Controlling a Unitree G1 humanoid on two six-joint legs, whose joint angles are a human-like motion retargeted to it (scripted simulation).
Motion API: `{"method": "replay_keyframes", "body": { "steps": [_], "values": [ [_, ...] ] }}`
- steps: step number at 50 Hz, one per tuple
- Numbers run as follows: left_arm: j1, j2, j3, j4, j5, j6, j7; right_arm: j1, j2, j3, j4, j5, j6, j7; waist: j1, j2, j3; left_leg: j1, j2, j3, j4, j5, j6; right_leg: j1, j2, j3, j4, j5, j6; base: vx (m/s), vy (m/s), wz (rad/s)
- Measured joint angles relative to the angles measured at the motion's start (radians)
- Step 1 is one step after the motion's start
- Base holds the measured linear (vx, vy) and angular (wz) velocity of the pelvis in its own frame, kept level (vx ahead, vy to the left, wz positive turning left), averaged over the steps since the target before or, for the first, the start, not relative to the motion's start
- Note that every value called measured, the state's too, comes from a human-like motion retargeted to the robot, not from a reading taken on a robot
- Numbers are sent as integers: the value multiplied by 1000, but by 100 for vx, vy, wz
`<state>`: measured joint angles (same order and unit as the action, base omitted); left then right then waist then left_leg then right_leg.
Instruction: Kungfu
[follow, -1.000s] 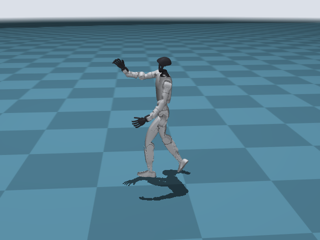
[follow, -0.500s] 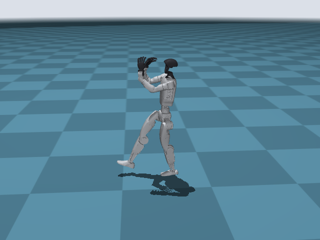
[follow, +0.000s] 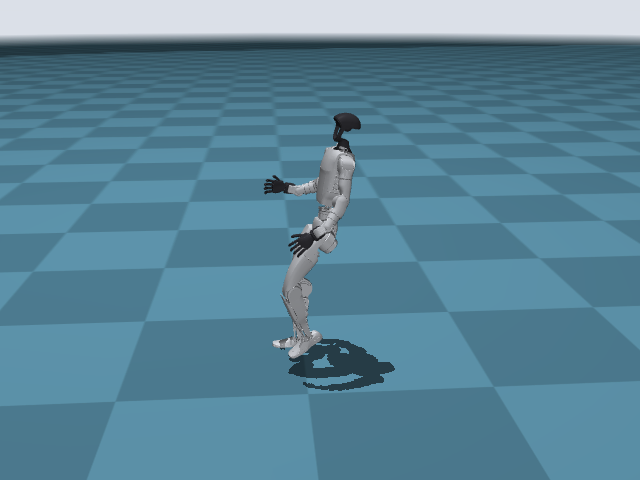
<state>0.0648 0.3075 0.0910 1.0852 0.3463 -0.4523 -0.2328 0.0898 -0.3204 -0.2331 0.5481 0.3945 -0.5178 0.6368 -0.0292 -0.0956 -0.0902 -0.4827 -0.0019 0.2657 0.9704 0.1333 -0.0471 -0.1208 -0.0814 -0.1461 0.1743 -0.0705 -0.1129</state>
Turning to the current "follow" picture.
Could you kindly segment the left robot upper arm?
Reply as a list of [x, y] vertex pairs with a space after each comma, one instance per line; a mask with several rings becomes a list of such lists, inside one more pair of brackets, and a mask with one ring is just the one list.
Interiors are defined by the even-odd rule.
[[350, 156], [341, 155], [339, 156], [339, 160], [337, 163], [337, 170], [339, 172], [338, 188], [340, 194], [333, 198], [332, 206], [335, 207], [337, 198], [340, 196], [344, 196], [347, 198], [348, 206], [350, 201], [352, 176], [355, 170], [355, 161]]

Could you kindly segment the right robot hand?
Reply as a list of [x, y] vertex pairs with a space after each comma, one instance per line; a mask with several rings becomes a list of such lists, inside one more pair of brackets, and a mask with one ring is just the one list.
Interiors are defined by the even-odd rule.
[[295, 184], [288, 183], [288, 182], [284, 183], [282, 180], [280, 180], [275, 175], [273, 175], [272, 177], [275, 178], [276, 180], [266, 179], [266, 182], [272, 182], [272, 183], [265, 183], [264, 184], [264, 186], [266, 186], [266, 185], [272, 186], [272, 187], [264, 187], [264, 190], [266, 190], [266, 189], [272, 189], [272, 190], [267, 190], [267, 191], [264, 192], [264, 194], [267, 194], [267, 193], [280, 193], [282, 191], [284, 193], [291, 194], [291, 193], [288, 193], [289, 185], [295, 186]]

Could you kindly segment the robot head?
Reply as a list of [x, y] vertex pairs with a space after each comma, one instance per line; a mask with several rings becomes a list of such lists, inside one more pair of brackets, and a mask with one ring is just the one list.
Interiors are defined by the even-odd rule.
[[[351, 149], [349, 147], [349, 141], [346, 139], [341, 138], [344, 130], [349, 132], [351, 129], [360, 129], [361, 128], [361, 123], [360, 120], [358, 119], [358, 117], [356, 117], [355, 115], [351, 114], [351, 113], [340, 113], [334, 116], [334, 120], [336, 122], [336, 127], [334, 130], [334, 134], [333, 134], [333, 140], [335, 142], [338, 142], [338, 145], [336, 147], [334, 147], [334, 150], [343, 150], [340, 149], [339, 146], [345, 147], [348, 149], [345, 149], [345, 151], [347, 152], [351, 152]], [[340, 130], [339, 130], [340, 128]], [[339, 130], [339, 133], [338, 133]], [[338, 135], [337, 135], [338, 133]]]

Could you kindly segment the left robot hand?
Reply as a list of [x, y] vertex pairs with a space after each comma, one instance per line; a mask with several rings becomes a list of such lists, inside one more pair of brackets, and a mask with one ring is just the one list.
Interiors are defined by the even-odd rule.
[[315, 236], [315, 235], [314, 235], [314, 233], [313, 233], [313, 231], [314, 231], [316, 228], [318, 228], [318, 227], [319, 227], [319, 226], [317, 226], [317, 227], [315, 227], [314, 229], [312, 229], [312, 230], [310, 231], [310, 234], [309, 234], [309, 233], [304, 233], [304, 234], [295, 234], [295, 235], [292, 235], [292, 236], [291, 236], [291, 238], [295, 238], [295, 237], [299, 237], [299, 238], [298, 238], [297, 240], [295, 240], [295, 241], [291, 242], [291, 243], [288, 245], [288, 246], [290, 247], [291, 245], [293, 245], [293, 244], [295, 244], [295, 243], [297, 243], [297, 242], [298, 242], [295, 246], [293, 246], [293, 247], [290, 249], [290, 251], [294, 250], [296, 247], [298, 247], [298, 246], [300, 245], [300, 247], [299, 247], [298, 249], [296, 249], [296, 250], [293, 252], [293, 254], [295, 255], [299, 250], [301, 250], [302, 248], [304, 248], [301, 252], [299, 252], [299, 253], [298, 253], [297, 257], [299, 257], [299, 256], [300, 256], [300, 255], [301, 255], [305, 250], [309, 249], [309, 248], [312, 246], [312, 244], [313, 244], [313, 241], [314, 241], [314, 240], [315, 240], [315, 241], [318, 241], [318, 240], [320, 240], [321, 238], [323, 238], [323, 237], [325, 236], [325, 234], [324, 234], [324, 235], [322, 235], [322, 236], [321, 236], [321, 237], [319, 237], [319, 238], [316, 238], [316, 236]]

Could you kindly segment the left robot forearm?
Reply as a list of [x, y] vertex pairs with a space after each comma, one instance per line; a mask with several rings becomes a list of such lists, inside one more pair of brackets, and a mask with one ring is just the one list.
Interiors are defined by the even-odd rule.
[[337, 224], [338, 220], [342, 218], [347, 208], [348, 200], [344, 196], [340, 196], [337, 198], [336, 204], [334, 208], [329, 210], [329, 214], [325, 218], [325, 222], [318, 228], [316, 228], [313, 233], [316, 238], [321, 237], [324, 234], [328, 234], [332, 232], [334, 225]]

